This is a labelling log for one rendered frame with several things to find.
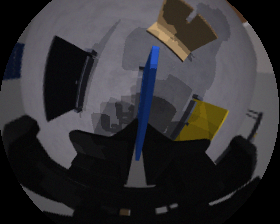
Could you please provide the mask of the tan notched board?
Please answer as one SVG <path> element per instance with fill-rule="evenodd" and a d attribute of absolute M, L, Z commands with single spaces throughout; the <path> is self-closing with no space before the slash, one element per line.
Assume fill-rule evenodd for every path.
<path fill-rule="evenodd" d="M 194 7 L 182 0 L 162 0 L 157 22 L 146 29 L 147 33 L 169 47 L 181 62 L 185 61 L 190 52 L 219 38 L 201 14 L 196 14 L 191 22 L 187 22 L 185 18 L 189 17 L 192 11 Z"/>

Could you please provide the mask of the blue board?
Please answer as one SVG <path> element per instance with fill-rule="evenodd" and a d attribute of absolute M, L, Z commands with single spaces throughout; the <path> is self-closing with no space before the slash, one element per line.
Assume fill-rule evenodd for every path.
<path fill-rule="evenodd" d="M 137 108 L 137 132 L 136 132 L 136 156 L 135 161 L 139 161 L 142 144 L 144 144 L 147 119 L 149 119 L 152 94 L 155 89 L 155 77 L 157 68 L 157 58 L 159 58 L 159 48 L 151 47 L 149 58 L 147 58 L 144 73 L 142 73 L 140 103 Z"/>

